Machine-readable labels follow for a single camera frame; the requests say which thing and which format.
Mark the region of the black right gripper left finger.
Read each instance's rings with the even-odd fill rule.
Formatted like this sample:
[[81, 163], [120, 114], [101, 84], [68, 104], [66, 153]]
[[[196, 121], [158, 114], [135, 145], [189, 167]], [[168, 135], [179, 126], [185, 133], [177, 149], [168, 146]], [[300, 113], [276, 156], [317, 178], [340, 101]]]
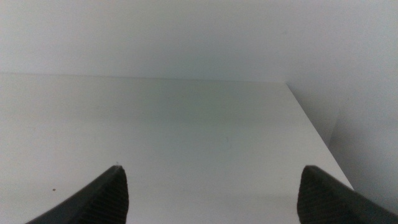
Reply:
[[127, 177], [112, 166], [94, 181], [28, 224], [125, 224], [129, 210]]

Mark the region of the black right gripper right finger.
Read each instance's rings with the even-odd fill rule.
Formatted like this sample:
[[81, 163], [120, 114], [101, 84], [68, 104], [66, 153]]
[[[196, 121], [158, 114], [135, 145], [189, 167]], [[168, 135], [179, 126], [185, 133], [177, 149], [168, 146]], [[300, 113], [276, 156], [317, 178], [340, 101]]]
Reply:
[[397, 224], [397, 215], [317, 166], [305, 166], [297, 200], [300, 223]]

